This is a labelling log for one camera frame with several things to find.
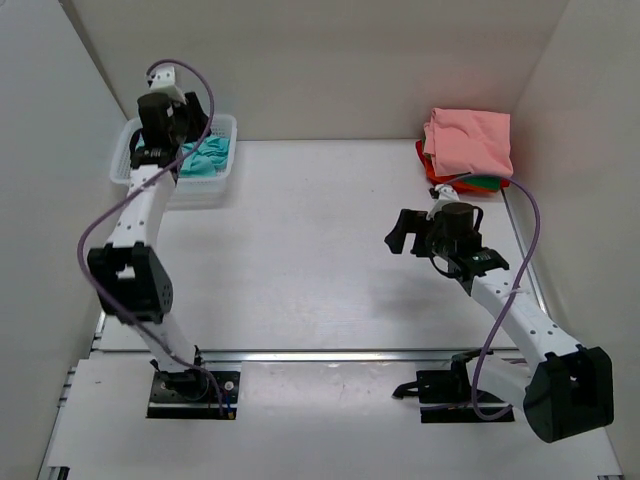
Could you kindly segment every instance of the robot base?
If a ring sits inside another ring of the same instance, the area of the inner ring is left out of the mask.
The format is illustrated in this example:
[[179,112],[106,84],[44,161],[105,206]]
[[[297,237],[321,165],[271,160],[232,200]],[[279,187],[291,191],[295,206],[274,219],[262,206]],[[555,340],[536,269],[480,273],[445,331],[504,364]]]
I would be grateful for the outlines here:
[[186,396],[167,387],[166,377],[156,372],[151,385],[147,418],[235,420],[238,415],[240,372],[212,371],[222,390],[222,415],[213,388],[203,388],[199,394]]

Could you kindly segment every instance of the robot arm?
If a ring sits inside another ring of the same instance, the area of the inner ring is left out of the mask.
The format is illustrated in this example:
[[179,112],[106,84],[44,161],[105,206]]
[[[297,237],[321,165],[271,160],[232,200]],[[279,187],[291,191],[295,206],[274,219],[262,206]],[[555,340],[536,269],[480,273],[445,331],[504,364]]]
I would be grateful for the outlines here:
[[[429,258],[440,273],[457,280],[497,318],[513,293],[513,277],[500,254],[482,246],[482,210],[459,202],[447,185],[438,186],[432,195],[436,203],[430,212],[402,210],[385,243],[392,253],[400,254],[407,233],[414,233],[411,253]],[[435,257],[447,262],[447,271],[435,265]],[[583,347],[529,294],[517,289],[502,328],[522,352],[528,369],[490,355],[482,365],[479,390],[522,410],[534,432],[549,443],[613,421],[611,360],[601,348]],[[460,391],[470,391],[477,362],[478,352],[453,359]]]
[[[157,69],[149,79],[149,87],[149,93],[138,99],[142,128],[132,142],[129,194],[172,163],[185,142],[197,140],[207,120],[195,94],[184,94],[176,85],[174,67]],[[136,148],[140,135],[144,146]],[[160,222],[178,178],[177,169],[171,173],[162,175],[124,208],[104,247],[91,249],[87,263],[100,284],[162,339],[175,356],[199,364],[197,349],[186,340],[171,313],[173,286],[154,250]],[[100,302],[105,313],[117,315],[102,297]],[[185,367],[156,341],[125,318],[119,320],[142,337],[156,358],[154,366],[168,379],[173,377],[175,384],[201,382],[198,372],[185,372]]]

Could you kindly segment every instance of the pink towel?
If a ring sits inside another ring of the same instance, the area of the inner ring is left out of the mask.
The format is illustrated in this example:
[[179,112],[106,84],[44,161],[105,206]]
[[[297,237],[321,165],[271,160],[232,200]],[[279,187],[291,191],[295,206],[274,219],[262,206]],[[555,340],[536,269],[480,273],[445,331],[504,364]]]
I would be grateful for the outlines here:
[[425,123],[427,143],[438,176],[494,173],[510,177],[509,115],[434,108]]

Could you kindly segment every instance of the purple cable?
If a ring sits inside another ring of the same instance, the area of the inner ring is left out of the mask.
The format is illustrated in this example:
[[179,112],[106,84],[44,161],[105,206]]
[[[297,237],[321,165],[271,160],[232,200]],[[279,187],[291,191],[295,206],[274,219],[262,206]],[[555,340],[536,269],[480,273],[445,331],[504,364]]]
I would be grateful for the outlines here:
[[195,365],[193,363],[190,363],[180,358],[171,350],[171,348],[169,348],[169,346],[161,338],[159,338],[157,335],[151,332],[147,327],[145,327],[144,324],[140,320],[138,320],[138,318],[132,312],[130,312],[124,305],[118,302],[118,300],[116,300],[116,298],[113,297],[100,284],[100,282],[98,282],[98,280],[94,278],[93,275],[91,275],[91,272],[89,271],[89,267],[85,262],[85,256],[84,256],[84,247],[87,243],[87,239],[89,238],[89,235],[91,235],[91,232],[93,232],[98,225],[104,222],[111,215],[113,215],[117,211],[129,205],[134,198],[140,195],[145,188],[148,188],[151,185],[153,185],[162,175],[165,175],[166,173],[168,173],[174,168],[176,168],[177,171],[180,171],[182,162],[184,162],[185,158],[187,158],[189,155],[193,154],[196,150],[198,150],[200,145],[202,145],[202,142],[204,142],[204,139],[207,137],[207,132],[211,129],[211,123],[213,121],[213,114],[214,114],[214,99],[213,99],[213,92],[211,91],[211,87],[209,86],[209,83],[207,82],[207,80],[204,78],[204,76],[200,72],[195,70],[190,65],[180,60],[174,60],[174,59],[163,59],[163,60],[158,60],[157,62],[154,62],[147,69],[146,75],[148,76],[156,67],[163,65],[165,63],[172,63],[174,65],[178,65],[182,68],[189,70],[196,77],[198,77],[198,79],[202,82],[205,89],[207,90],[207,95],[209,96],[209,118],[207,119],[207,123],[205,125],[204,131],[202,132],[202,135],[200,136],[198,141],[195,143],[195,145],[189,152],[187,152],[185,155],[178,153],[176,159],[173,162],[171,162],[169,165],[167,165],[158,173],[156,173],[151,178],[149,178],[149,180],[147,180],[142,185],[140,185],[140,187],[137,190],[134,190],[133,192],[131,192],[123,200],[119,201],[109,210],[107,210],[98,218],[96,218],[80,236],[80,240],[78,240],[78,246],[76,249],[76,256],[77,256],[78,264],[80,265],[80,270],[82,271],[82,274],[93,286],[93,288],[96,289],[96,292],[98,292],[98,295],[100,295],[100,297],[102,297],[109,305],[111,305],[115,309],[115,311],[118,313],[118,316],[120,318],[125,318],[131,323],[131,325],[135,326],[138,330],[140,330],[142,333],[144,333],[149,338],[151,338],[151,340],[156,342],[160,346],[160,348],[162,348],[162,350],[171,358],[171,360],[182,365],[185,368],[188,368],[191,370],[197,370],[203,373],[207,377],[207,380],[210,382],[211,385],[213,385],[213,388],[216,391],[216,395],[218,396],[218,408],[220,410],[220,415],[222,415],[222,395],[220,392],[220,386],[218,385],[218,382],[216,381],[216,378],[213,376],[213,374],[206,368],[201,367],[200,365]]
[[500,313],[498,314],[498,317],[496,318],[496,321],[493,324],[491,331],[489,332],[489,336],[487,336],[487,339],[485,340],[484,345],[480,350],[480,356],[478,356],[478,363],[476,365],[476,369],[473,372],[473,380],[471,382],[471,403],[473,404],[473,411],[482,420],[492,421],[492,420],[497,420],[503,415],[506,415],[511,411],[513,407],[511,406],[505,407],[499,412],[494,413],[493,415],[485,415],[482,412],[482,410],[480,410],[480,406],[478,405],[478,383],[480,381],[480,371],[482,370],[482,365],[484,364],[484,361],[487,358],[487,355],[489,354],[491,343],[493,343],[493,339],[498,334],[498,331],[500,330],[500,326],[502,325],[502,322],[504,322],[504,319],[506,318],[507,313],[511,308],[511,305],[516,299],[517,292],[515,290],[517,288],[520,288],[520,281],[522,280],[524,272],[527,270],[527,266],[529,265],[529,262],[531,262],[531,257],[533,257],[533,252],[535,252],[536,246],[538,245],[538,239],[540,238],[540,209],[538,207],[538,202],[536,202],[536,199],[533,197],[533,194],[529,190],[527,190],[527,188],[524,185],[522,185],[517,180],[514,180],[513,178],[503,177],[502,175],[483,175],[483,174],[471,173],[468,175],[462,175],[460,177],[456,177],[455,179],[449,180],[445,183],[450,185],[451,183],[457,182],[459,180],[466,180],[469,178],[477,178],[477,177],[499,178],[501,180],[507,180],[508,182],[518,187],[531,202],[531,206],[533,207],[533,214],[535,217],[535,223],[536,223],[535,230],[533,231],[533,238],[531,239],[531,245],[529,246],[529,250],[527,251],[527,254],[522,260],[522,265],[520,265],[520,269],[518,270],[515,278],[513,279],[512,292],[509,295],[509,298],[507,299],[506,303],[502,307],[502,310],[500,310]]

